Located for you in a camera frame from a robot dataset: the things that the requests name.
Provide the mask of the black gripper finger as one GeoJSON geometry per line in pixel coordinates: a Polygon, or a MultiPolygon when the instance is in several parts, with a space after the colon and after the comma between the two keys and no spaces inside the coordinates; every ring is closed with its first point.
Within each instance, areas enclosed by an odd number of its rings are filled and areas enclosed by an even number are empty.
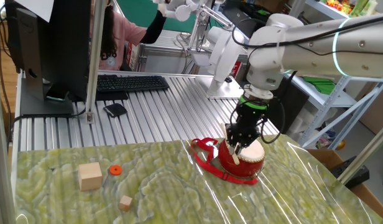
{"type": "Polygon", "coordinates": [[[258,132],[254,133],[243,133],[241,136],[241,147],[245,148],[250,146],[261,134],[258,132]]]}
{"type": "Polygon", "coordinates": [[[230,146],[236,147],[236,144],[239,142],[239,130],[235,124],[225,124],[227,142],[230,146]]]}

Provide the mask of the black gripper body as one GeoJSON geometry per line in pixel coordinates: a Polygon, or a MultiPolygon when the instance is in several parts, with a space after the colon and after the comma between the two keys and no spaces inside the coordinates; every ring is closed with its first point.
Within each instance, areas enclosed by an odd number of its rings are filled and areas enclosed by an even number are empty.
{"type": "Polygon", "coordinates": [[[255,134],[258,121],[267,111],[266,106],[257,106],[253,104],[239,104],[236,107],[238,114],[234,130],[242,134],[255,134]]]}

